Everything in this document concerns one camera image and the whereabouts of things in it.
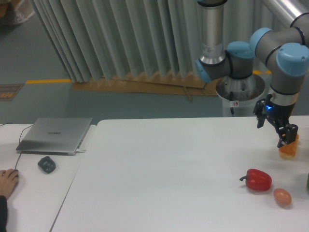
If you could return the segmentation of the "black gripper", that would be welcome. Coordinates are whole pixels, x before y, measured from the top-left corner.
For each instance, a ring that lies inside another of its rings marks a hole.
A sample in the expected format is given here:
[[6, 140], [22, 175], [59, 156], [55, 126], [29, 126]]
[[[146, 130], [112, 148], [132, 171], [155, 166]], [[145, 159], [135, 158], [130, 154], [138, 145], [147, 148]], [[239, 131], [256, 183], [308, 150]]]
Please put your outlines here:
[[289, 123], [289, 117], [292, 114], [295, 103], [281, 103], [279, 100], [275, 100], [275, 97], [274, 93], [269, 93], [266, 99], [258, 100], [253, 114], [257, 119], [257, 128], [263, 127], [266, 118], [275, 127], [276, 133], [279, 136], [277, 147], [280, 148], [296, 140], [298, 126]]

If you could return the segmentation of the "dark sleeve forearm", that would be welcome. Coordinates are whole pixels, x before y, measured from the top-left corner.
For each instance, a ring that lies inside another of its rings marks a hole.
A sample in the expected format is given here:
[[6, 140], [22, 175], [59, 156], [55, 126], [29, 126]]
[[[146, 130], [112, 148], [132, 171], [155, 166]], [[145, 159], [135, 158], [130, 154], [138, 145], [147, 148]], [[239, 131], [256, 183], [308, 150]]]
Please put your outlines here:
[[7, 206], [7, 199], [4, 196], [0, 196], [0, 231], [7, 232], [8, 220], [8, 206]]

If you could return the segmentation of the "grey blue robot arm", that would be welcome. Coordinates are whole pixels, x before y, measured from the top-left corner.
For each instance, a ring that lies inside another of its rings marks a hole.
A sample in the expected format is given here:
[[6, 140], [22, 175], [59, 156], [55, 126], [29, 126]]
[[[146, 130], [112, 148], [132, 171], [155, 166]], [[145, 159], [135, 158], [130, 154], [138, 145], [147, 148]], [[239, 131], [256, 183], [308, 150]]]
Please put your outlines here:
[[264, 5], [285, 25], [285, 30], [257, 30], [248, 42], [223, 46], [223, 0], [200, 0], [202, 54], [196, 60], [204, 82], [222, 77], [250, 79], [253, 58], [272, 73], [270, 91], [256, 102], [253, 114], [260, 128], [268, 121], [279, 136], [278, 147], [296, 140], [298, 127], [289, 122], [309, 69], [309, 11], [297, 0], [266, 0]]

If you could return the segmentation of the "person's hand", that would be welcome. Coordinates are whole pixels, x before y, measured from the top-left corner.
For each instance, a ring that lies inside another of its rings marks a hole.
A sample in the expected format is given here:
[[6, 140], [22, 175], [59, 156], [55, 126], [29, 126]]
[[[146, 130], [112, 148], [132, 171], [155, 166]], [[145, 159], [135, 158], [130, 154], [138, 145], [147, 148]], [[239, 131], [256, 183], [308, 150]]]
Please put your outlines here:
[[15, 169], [0, 171], [0, 195], [9, 199], [18, 182], [14, 180]]

